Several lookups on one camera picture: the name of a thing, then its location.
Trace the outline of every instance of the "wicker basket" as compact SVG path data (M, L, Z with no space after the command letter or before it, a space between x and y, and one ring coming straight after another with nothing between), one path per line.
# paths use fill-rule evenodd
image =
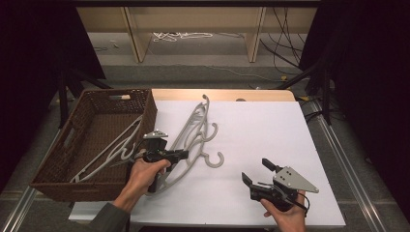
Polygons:
M126 183L125 164L108 166L81 183L70 180L141 114L136 140L154 130L157 108L151 90L84 91L30 186L55 201L115 199ZM131 131L117 143L130 136ZM83 175L105 162L109 151Z

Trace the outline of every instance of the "black stand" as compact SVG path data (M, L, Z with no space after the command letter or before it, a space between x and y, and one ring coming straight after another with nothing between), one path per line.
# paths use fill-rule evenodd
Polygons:
M287 89L302 79L310 76L310 80L305 90L308 95L315 95L320 89L322 89L322 113L329 125L331 124L330 79L333 76L332 73L336 71L336 63L340 62L342 54L348 46L355 22L359 17L363 6L361 2L365 1L346 3L349 4L349 6L345 14L343 14L343 16L339 19L329 42L325 46L325 49L317 62L302 73L288 80L286 83L283 83L279 87L275 88L278 90Z
M66 70L61 72L58 77L58 94L60 98L60 126L62 129L69 119L69 102L67 99L67 87L73 93L76 98L79 98L81 92L84 90L80 79L86 80L87 82L101 88L101 89L112 89L112 87L98 81L97 79L85 74L84 72L78 70Z

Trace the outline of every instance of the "white table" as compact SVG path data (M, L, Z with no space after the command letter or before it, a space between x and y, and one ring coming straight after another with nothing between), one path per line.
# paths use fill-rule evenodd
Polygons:
M156 101L156 128L169 133L168 145L178 135L197 101ZM307 193L308 227L345 225L335 196L317 155L299 104L295 101L213 101L209 124L217 123L217 136L205 145L211 160L217 152L223 166L211 168L199 158L175 186L156 196L143 196L132 211L132 222L163 226L271 227L262 205L250 200L242 182L245 172L254 182L272 183L273 173L262 165L267 158L291 166L311 181L319 193ZM169 178L185 168L178 164ZM89 221L106 202L77 202L70 220Z

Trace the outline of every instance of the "hand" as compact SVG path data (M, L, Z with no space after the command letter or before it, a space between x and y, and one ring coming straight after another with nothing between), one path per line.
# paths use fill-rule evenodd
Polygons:
M124 186L120 195L114 200L113 205L117 208L130 213L139 198L147 193L148 187L154 182L158 172L164 173L164 169L171 163L166 160L158 162L146 162L143 159L137 159L132 166L130 179Z
M299 191L298 198L296 201L302 205L305 204L305 192ZM278 210L274 204L266 199L261 199L260 203L265 207L267 212L264 214L264 217L267 218L269 216L273 216L275 221L278 224L280 231L282 232L299 232L305 231L305 210L293 206L287 212L282 212Z

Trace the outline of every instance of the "sleeve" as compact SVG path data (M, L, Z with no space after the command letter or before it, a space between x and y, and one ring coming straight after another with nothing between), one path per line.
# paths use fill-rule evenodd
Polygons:
M88 225L92 231L117 232L122 231L130 214L107 203Z

